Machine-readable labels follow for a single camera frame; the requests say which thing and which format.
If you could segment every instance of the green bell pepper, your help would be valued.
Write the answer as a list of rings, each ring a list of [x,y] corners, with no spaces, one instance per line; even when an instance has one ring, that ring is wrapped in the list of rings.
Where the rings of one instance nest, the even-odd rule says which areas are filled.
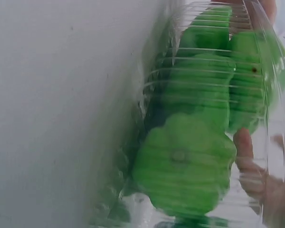
[[[199,54],[177,63],[162,95],[168,113],[201,113],[225,131],[229,123],[229,83],[236,65],[228,57]]]
[[[277,103],[275,75],[282,91],[285,89],[285,49],[273,31],[240,32],[231,39],[230,46],[237,69],[230,82],[228,131],[235,133],[245,127],[253,133],[268,108]]]
[[[231,15],[230,6],[210,8],[198,15],[182,34],[177,57],[191,57],[205,52],[215,54],[217,49],[226,50]]]
[[[235,155],[233,142],[202,116],[178,113],[149,132],[132,175],[167,215],[204,215],[228,191]]]

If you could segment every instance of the plastic packaging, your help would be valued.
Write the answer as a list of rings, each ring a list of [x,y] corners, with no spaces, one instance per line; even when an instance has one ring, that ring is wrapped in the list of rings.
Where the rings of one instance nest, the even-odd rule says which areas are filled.
[[[261,226],[263,205],[239,179],[264,180],[239,172],[232,135],[248,128],[254,162],[275,174],[270,136],[285,139],[284,47],[256,0],[184,5],[166,28],[91,226]],[[285,182],[282,154],[274,165]]]

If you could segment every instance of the green vegetable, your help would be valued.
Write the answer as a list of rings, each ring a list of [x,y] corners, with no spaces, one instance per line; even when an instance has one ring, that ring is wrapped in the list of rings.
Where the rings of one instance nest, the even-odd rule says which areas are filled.
[[[211,8],[198,15],[180,39],[178,57],[191,57],[200,53],[216,53],[227,49],[229,42],[230,6]]]
[[[236,65],[228,57],[199,54],[177,63],[162,95],[168,113],[201,113],[212,127],[229,123],[229,83]]]
[[[275,74],[281,89],[285,89],[285,49],[276,41],[272,31],[240,32],[232,38],[230,45],[237,69],[230,82],[228,131],[235,133],[245,127],[253,133],[268,108],[274,107],[277,102]]]
[[[174,114],[146,137],[133,179],[170,216],[203,215],[229,189],[233,142],[199,115]]]

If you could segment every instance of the white surface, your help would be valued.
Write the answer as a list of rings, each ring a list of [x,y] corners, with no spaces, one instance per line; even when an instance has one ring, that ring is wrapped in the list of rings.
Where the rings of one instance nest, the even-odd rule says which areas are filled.
[[[167,4],[0,1],[0,228],[86,227],[131,67]]]

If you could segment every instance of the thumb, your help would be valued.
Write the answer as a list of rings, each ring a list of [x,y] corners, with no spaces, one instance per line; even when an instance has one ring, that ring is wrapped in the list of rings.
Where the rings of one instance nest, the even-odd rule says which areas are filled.
[[[233,138],[237,148],[236,164],[240,170],[240,183],[245,192],[261,199],[265,192],[266,170],[253,162],[253,147],[249,131],[240,129]]]

